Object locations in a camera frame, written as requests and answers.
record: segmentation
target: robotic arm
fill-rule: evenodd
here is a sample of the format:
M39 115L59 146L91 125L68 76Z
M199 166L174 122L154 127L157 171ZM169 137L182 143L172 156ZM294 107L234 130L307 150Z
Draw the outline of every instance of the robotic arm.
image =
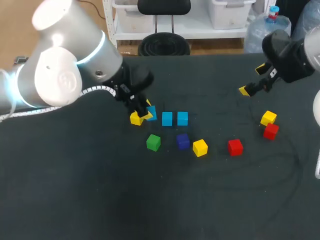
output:
M268 61L256 68L261 76L258 83L251 82L239 88L245 96L257 92L269 92L278 79L292 83L320 72L320 26L308 32L304 39L293 41L284 30L276 30L262 41L262 49ZM313 103L315 120L320 126L320 92Z
M45 0L32 24L39 42L26 62L0 73L0 114L63 107L83 88L104 85L129 112L148 114L141 93L154 80L144 67L129 67L106 34L75 0Z

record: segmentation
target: blue bottle cap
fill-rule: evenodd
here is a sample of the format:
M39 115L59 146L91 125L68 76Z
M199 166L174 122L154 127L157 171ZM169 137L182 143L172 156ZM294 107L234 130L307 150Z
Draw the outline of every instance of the blue bottle cap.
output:
M278 13L280 11L280 8L278 6L271 6L270 12L271 13Z

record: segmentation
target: wooden floor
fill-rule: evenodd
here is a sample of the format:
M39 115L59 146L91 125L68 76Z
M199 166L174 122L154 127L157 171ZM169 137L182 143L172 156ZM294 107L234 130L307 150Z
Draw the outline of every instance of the wooden floor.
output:
M31 19L37 6L43 0L0 0L0 68L9 69L16 56L30 56L38 40ZM88 0L94 3L102 16L102 0ZM80 3L96 24L106 33L106 21L100 18L96 9L88 3ZM241 39L191 40L191 54L233 54L243 52ZM137 54L137 41L119 42L119 51L124 55Z

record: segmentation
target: blue cube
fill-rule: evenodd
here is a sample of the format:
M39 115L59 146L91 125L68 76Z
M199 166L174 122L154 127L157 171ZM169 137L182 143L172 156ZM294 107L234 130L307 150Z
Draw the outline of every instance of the blue cube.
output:
M186 133L176 136L176 143L180 150L190 148L190 139Z
M178 111L178 126L188 126L187 111Z
M156 106L147 106L146 109L152 114L152 118L147 119L147 121L155 121L157 120L157 112L156 112Z
M173 113L172 111L164 111L162 113L162 126L171 127L173 121Z

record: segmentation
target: plastic water bottle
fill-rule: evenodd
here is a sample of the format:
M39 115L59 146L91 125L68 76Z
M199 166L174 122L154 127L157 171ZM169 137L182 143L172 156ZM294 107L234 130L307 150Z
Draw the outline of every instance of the plastic water bottle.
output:
M305 5L298 23L296 24L292 38L303 39L307 32L320 25L320 0L311 0Z
M268 16L263 13L249 25L244 38L244 52L246 54L263 53L263 39L275 30L282 29L289 36L291 35L291 22L289 18L279 15L279 10L279 7L271 6Z

